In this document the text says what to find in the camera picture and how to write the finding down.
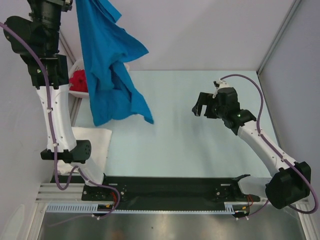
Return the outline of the right corner aluminium post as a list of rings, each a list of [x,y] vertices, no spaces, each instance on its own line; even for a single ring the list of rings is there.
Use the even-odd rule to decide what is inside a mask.
[[[300,5],[302,4],[302,0],[294,0],[286,13],[282,23],[280,24],[279,29],[277,30],[273,40],[271,41],[270,46],[268,47],[262,61],[260,62],[256,74],[258,77],[261,76],[263,73],[266,65],[268,64],[269,60],[271,59],[272,55],[274,54],[278,44],[280,43],[281,39],[283,38],[288,26],[290,25],[291,21],[293,20],[296,12],[298,11]]]

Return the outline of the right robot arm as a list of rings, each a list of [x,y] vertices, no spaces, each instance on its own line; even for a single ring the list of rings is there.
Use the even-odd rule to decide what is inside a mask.
[[[208,119],[221,119],[224,125],[247,143],[269,171],[270,178],[245,176],[230,188],[231,196],[242,201],[248,194],[263,197],[277,209],[290,206],[310,195],[308,183],[311,168],[306,162],[297,162],[274,144],[257,127],[257,118],[242,109],[233,87],[223,87],[215,93],[200,92],[192,112]]]

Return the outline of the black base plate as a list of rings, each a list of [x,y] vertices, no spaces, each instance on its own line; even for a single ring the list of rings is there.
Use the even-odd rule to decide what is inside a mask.
[[[103,185],[116,188],[120,204],[175,210],[202,210],[227,202],[258,203],[260,198],[241,192],[239,177],[138,177],[106,176]]]

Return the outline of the magenta crumpled t-shirt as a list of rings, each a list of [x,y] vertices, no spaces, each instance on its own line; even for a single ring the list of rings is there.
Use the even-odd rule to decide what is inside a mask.
[[[86,74],[85,70],[76,70],[70,80],[70,90],[75,91],[75,92],[82,92],[82,93],[87,93],[88,92],[88,85],[87,85],[87,79],[86,79]]]

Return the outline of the aluminium frame rail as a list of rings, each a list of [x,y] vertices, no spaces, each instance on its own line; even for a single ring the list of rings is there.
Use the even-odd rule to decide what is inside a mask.
[[[77,203],[82,201],[84,184],[71,183],[66,190],[60,190],[55,183],[42,183],[36,196],[36,203]]]

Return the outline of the blue t-shirt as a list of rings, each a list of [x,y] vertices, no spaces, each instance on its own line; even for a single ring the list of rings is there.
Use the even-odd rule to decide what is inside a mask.
[[[125,67],[148,54],[147,48],[118,26],[122,15],[108,0],[78,0],[76,13],[94,125],[132,115],[153,124],[151,110]]]

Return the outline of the white folded t-shirt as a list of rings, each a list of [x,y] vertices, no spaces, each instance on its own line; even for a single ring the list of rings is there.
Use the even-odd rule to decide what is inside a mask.
[[[69,140],[71,136],[74,136],[76,140],[89,140],[91,143],[90,157],[95,162],[100,170],[105,171],[109,146],[112,138],[112,131],[105,128],[86,128],[86,127],[72,127],[68,130],[55,131],[55,137],[57,143],[62,147],[74,147],[75,144],[72,141],[71,144],[66,143],[65,137]]]

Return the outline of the white plastic basket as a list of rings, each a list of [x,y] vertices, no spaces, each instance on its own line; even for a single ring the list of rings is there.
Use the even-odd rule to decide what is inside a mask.
[[[78,70],[85,70],[84,60],[82,58],[76,60],[75,63],[70,68],[68,73],[69,79],[72,77],[72,74]],[[72,91],[69,89],[69,93],[77,98],[81,98],[81,99],[89,98],[89,92],[78,92],[78,91]]]

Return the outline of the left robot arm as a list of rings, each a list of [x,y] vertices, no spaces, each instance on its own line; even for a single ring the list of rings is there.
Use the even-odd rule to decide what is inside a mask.
[[[110,196],[103,183],[103,169],[98,165],[98,141],[106,137],[96,129],[73,127],[69,114],[69,75],[65,55],[59,53],[61,13],[72,9],[70,0],[30,0],[30,19],[10,16],[0,26],[13,52],[28,68],[32,85],[41,101],[46,131],[43,160],[58,161],[77,170],[93,194],[100,200]]]

